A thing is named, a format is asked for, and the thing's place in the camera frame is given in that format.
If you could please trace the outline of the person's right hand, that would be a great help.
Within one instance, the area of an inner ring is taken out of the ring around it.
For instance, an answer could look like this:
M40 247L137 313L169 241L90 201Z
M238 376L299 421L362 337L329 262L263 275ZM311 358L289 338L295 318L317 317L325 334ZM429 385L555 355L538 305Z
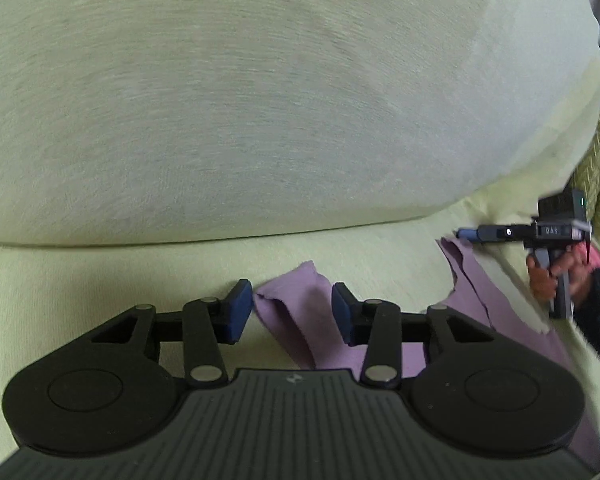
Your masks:
M568 250L548 269L541 268L534 255L528 255L526 266L529 288L539 302L549 302L558 291L558 280L567 280L571 301L577 309L584 304L594 285L594 278L600 278L600 269L590 269L580 252Z

